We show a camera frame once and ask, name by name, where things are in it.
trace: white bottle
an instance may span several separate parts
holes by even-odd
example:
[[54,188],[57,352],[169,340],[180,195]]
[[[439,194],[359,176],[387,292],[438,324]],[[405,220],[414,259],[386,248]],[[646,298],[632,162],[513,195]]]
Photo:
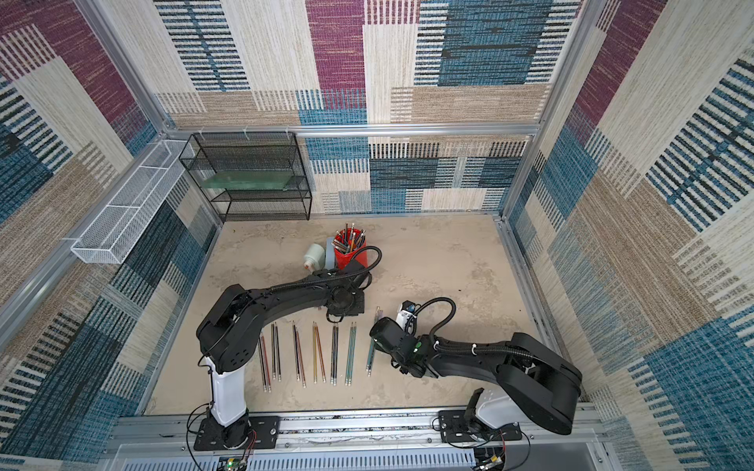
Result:
[[310,272],[321,270],[325,264],[325,249],[318,243],[309,246],[304,254],[304,268]]

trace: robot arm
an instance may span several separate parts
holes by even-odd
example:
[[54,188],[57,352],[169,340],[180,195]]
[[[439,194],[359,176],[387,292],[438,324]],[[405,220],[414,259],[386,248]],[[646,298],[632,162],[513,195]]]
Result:
[[575,366],[521,332],[514,333],[509,341],[472,344],[433,338],[436,329],[417,338],[384,317],[369,335],[378,350],[390,354],[404,374],[417,378],[463,376],[499,384],[535,424],[561,435],[570,434],[581,395],[581,372]]
[[233,372],[253,356],[262,328],[283,316],[318,306],[327,307],[330,322],[333,317],[340,322],[345,316],[363,313],[366,287],[359,286],[376,263],[365,268],[352,261],[340,271],[315,271],[302,280],[267,289],[229,286],[197,328],[202,355],[218,374]]

